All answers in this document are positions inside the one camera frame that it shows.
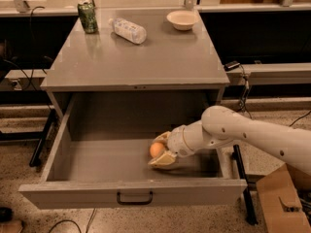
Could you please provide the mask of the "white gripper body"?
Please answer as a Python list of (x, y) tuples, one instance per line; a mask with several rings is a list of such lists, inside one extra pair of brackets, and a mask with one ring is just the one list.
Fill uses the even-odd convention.
[(166, 146), (178, 157), (188, 157), (191, 155), (191, 150), (184, 139), (185, 128), (185, 125), (179, 126), (170, 131), (167, 137)]

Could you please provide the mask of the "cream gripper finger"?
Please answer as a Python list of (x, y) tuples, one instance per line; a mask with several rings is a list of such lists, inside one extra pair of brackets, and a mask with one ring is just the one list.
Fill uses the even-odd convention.
[(170, 150), (165, 150), (159, 156), (149, 161), (148, 165), (152, 168), (166, 168), (176, 162), (177, 155)]
[(153, 142), (154, 142), (154, 143), (161, 143), (161, 144), (163, 144), (163, 145), (166, 145), (167, 142), (168, 142), (168, 138), (169, 138), (170, 134), (171, 134), (170, 131), (166, 131), (166, 132), (164, 132), (164, 133), (158, 135), (157, 137), (155, 137), (155, 138), (153, 139)]

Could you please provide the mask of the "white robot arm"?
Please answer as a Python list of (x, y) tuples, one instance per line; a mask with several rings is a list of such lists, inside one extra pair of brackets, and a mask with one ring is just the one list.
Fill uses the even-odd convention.
[(199, 121), (181, 125), (155, 138), (163, 144), (150, 160), (153, 168), (165, 169), (200, 150), (221, 149), (242, 141), (311, 175), (311, 132), (253, 120), (223, 106), (206, 109)]

